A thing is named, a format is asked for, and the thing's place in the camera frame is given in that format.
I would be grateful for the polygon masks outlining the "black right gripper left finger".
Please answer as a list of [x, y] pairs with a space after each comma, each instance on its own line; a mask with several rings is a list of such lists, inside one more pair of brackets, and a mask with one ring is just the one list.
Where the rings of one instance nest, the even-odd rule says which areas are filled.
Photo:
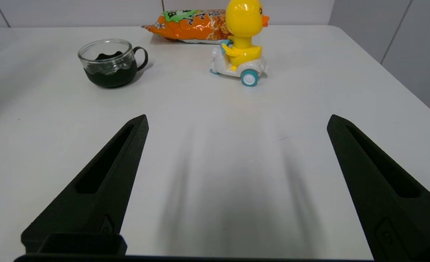
[[22, 232], [27, 253], [54, 233], [119, 234], [149, 131], [129, 120]]

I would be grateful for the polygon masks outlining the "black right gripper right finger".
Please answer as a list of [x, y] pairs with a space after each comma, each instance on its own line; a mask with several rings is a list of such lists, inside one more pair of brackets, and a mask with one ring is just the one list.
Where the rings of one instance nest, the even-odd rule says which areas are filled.
[[349, 120], [327, 132], [373, 259], [430, 262], [430, 192]]

